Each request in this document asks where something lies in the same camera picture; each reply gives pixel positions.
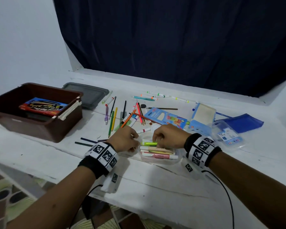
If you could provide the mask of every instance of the green pencil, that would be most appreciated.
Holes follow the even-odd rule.
[[[108,132],[108,138],[110,138],[110,134],[111,134],[113,116],[114,116],[114,111],[112,111],[112,114],[111,114],[111,121],[110,121],[110,127],[109,127],[109,132]]]

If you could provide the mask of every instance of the curtain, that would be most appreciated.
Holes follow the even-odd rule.
[[[54,0],[84,68],[259,97],[286,80],[286,0]]]

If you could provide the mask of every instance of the floor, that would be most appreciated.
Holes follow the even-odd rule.
[[[48,191],[55,184],[36,177],[32,178]],[[105,202],[92,199],[98,206],[90,219],[86,219],[82,209],[75,217],[72,229],[172,229],[171,227],[157,223],[150,219],[141,219],[137,214]],[[14,220],[26,208],[34,203],[34,200],[8,182],[0,175],[0,229]]]

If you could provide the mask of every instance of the black wristband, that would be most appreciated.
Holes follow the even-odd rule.
[[[204,166],[208,167],[210,164],[211,159],[218,153],[221,152],[221,148],[219,146],[215,147],[212,152],[209,154],[208,158],[206,159],[206,162],[204,163]]]
[[[202,136],[202,135],[199,134],[199,133],[194,133],[194,134],[190,135],[190,136],[186,139],[186,141],[185,141],[185,143],[184,143],[184,149],[186,150],[187,154],[190,152],[193,143],[194,143],[198,138],[200,138],[201,136]]]
[[[86,156],[81,162],[78,164],[79,166],[85,166],[94,173],[96,179],[98,179],[102,175],[108,175],[109,171],[95,158],[91,156]]]

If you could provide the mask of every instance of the table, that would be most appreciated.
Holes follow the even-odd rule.
[[[119,112],[123,110],[125,100],[127,111],[130,111],[133,105],[131,96],[155,90],[153,85],[127,83],[114,78],[88,77],[76,73],[73,76],[72,82],[113,90],[117,96],[115,107]],[[195,101],[200,101],[229,116],[248,113],[263,120],[263,127],[242,134],[247,142],[246,147],[229,154],[286,185],[286,128],[271,115],[267,107],[216,100],[210,96],[168,88],[160,88],[159,92],[194,100],[190,104],[171,98],[153,102],[156,107],[178,108],[176,114],[184,118],[190,118]],[[148,101],[140,103],[151,105]],[[60,143],[9,132],[0,126],[0,163],[58,183],[76,168],[89,149],[74,144],[75,141],[80,142],[80,137],[92,140],[107,137],[109,126],[104,124],[104,109],[100,105],[93,112],[83,111],[83,119]],[[144,127],[137,122],[134,128],[138,130]],[[122,176],[116,193],[96,189],[91,196],[176,228],[232,227],[230,204],[222,186],[204,175],[197,180],[189,177],[180,163],[151,164],[142,162],[139,154],[123,154],[116,172]],[[235,228],[265,228],[236,196],[230,191],[229,194],[234,208]]]

